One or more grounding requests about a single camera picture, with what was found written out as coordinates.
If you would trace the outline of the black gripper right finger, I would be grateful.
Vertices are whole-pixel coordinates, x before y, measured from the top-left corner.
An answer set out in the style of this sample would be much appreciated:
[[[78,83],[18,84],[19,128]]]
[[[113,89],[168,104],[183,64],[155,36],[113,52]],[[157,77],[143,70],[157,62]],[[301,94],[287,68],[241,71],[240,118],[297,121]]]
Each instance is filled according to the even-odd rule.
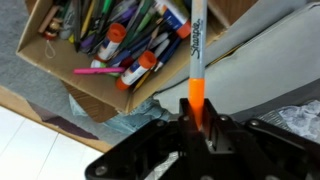
[[[213,153],[233,171],[225,180],[320,180],[320,145],[258,118],[242,123],[204,103],[203,125]]]

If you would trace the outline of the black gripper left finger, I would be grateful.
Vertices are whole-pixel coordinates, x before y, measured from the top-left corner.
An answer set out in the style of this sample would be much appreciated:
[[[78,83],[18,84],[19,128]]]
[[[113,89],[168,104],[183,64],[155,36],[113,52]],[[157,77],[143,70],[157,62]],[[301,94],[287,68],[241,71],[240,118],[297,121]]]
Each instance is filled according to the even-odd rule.
[[[85,179],[143,180],[175,151],[183,165],[195,165],[201,159],[203,137],[196,126],[191,103],[182,98],[179,108],[175,120],[150,121],[90,163],[84,171]]]

